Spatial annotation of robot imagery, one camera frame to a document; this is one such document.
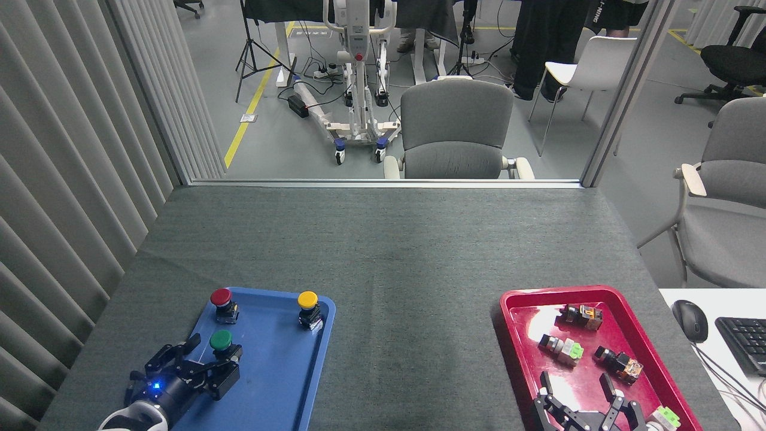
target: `blue tray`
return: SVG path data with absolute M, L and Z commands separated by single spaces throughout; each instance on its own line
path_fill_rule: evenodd
M 336 306 L 320 296 L 324 327 L 307 331 L 298 323 L 298 294 L 250 288 L 228 288 L 240 314 L 233 325 L 215 320 L 208 302 L 191 334 L 202 342 L 187 357 L 204 363 L 214 359 L 210 336 L 226 329 L 232 343 L 242 344 L 240 379 L 221 398 L 200 395 L 173 426 L 174 431 L 295 430 L 309 427 Z

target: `white chair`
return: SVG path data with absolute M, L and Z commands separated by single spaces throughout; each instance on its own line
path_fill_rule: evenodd
M 548 126 L 545 127 L 545 134 L 542 137 L 542 144 L 537 148 L 539 156 L 542 156 L 545 139 L 548 137 L 548 129 L 550 129 L 551 121 L 553 120 L 553 112 L 556 111 L 556 104 L 561 97 L 563 89 L 571 87 L 591 91 L 591 96 L 585 104 L 582 117 L 580 117 L 580 121 L 584 120 L 585 113 L 588 111 L 588 105 L 591 104 L 593 93 L 596 90 L 611 90 L 617 88 L 617 85 L 620 84 L 620 79 L 635 44 L 636 38 L 594 36 L 588 40 L 588 44 L 585 45 L 580 61 L 577 64 L 563 64 L 553 61 L 545 62 L 545 73 L 542 75 L 540 88 L 535 96 L 535 103 L 532 105 L 528 121 L 532 120 L 532 114 L 535 112 L 535 106 L 537 106 L 537 100 L 540 98 L 540 91 L 542 91 L 546 75 L 551 74 L 553 78 L 561 83 L 561 86 L 556 91 L 551 116 L 548 118 Z

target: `patient lift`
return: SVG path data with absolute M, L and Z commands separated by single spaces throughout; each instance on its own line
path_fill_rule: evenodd
M 335 23 L 329 22 L 329 2 L 333 1 Z M 306 85 L 293 87 L 308 107 L 309 114 L 327 133 L 336 147 L 336 162 L 345 160 L 345 146 L 352 143 L 374 144 L 375 162 L 385 157 L 386 146 L 401 128 L 397 121 L 378 122 L 372 114 L 373 95 L 367 82 L 365 61 L 370 57 L 371 39 L 377 45 L 374 51 L 377 73 L 375 101 L 380 107 L 388 105 L 388 61 L 386 60 L 388 36 L 396 21 L 396 3 L 381 0 L 375 14 L 375 26 L 370 25 L 369 0 L 323 0 L 322 17 L 325 25 L 340 34 L 342 49 L 338 51 L 338 62 L 343 67 L 346 106 L 349 109 L 348 123 L 335 123 L 330 113 L 317 105 Z

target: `shoe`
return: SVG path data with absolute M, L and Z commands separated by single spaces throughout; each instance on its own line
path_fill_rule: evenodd
M 560 101 L 561 101 L 561 99 L 563 99 L 563 98 L 564 98 L 564 93 L 566 93 L 566 92 L 567 92 L 567 89 L 566 89 L 566 88 L 562 88 L 562 89 L 561 89 L 561 92 L 558 94 L 558 100 L 557 100 L 558 102 L 560 102 Z M 542 89 L 540 89 L 540 93 L 542 94 L 542 96 L 543 96 L 543 97 L 544 97 L 544 98 L 545 98 L 545 99 L 546 99 L 546 100 L 547 100 L 547 101 L 548 101 L 550 104 L 552 104 L 552 103 L 553 103 L 553 99 L 556 97 L 556 94 L 555 94 L 555 93 L 553 93 L 553 94 L 550 94 L 550 93 L 549 93 L 549 92 L 548 92 L 548 91 L 545 89 L 545 87 L 543 87 Z
M 519 89 L 516 87 L 516 85 L 511 86 L 511 91 L 513 91 L 513 95 L 516 96 L 517 99 L 521 100 L 531 100 L 532 99 L 532 93 L 527 94 L 524 91 L 519 91 Z
M 396 52 L 399 54 L 404 54 L 405 52 L 409 52 L 412 48 L 415 46 L 415 41 L 411 39 L 401 39 L 399 41 L 399 46 L 396 47 Z
M 440 45 L 439 39 L 435 38 L 430 33 L 426 33 L 425 46 L 430 50 L 438 49 Z

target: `red tray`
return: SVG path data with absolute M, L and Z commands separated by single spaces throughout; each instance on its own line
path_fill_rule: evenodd
M 600 308 L 604 312 L 604 323 L 598 331 L 559 323 L 556 316 L 565 304 Z M 507 291 L 500 298 L 500 308 L 514 350 L 506 355 L 509 375 L 527 429 L 535 429 L 532 399 L 537 396 L 540 373 L 545 370 L 550 375 L 553 394 L 564 405 L 573 410 L 605 412 L 608 409 L 609 403 L 598 381 L 606 369 L 594 357 L 601 345 L 618 353 L 624 351 L 643 364 L 642 375 L 633 385 L 613 374 L 610 377 L 615 389 L 622 390 L 628 400 L 638 401 L 645 415 L 660 405 L 667 406 L 679 416 L 679 431 L 702 431 L 636 315 L 616 289 L 599 285 Z M 553 353 L 540 348 L 538 343 L 543 334 L 580 343 L 585 352 L 579 364 L 568 367 L 556 361 Z M 622 414 L 616 424 L 623 431 L 630 429 Z

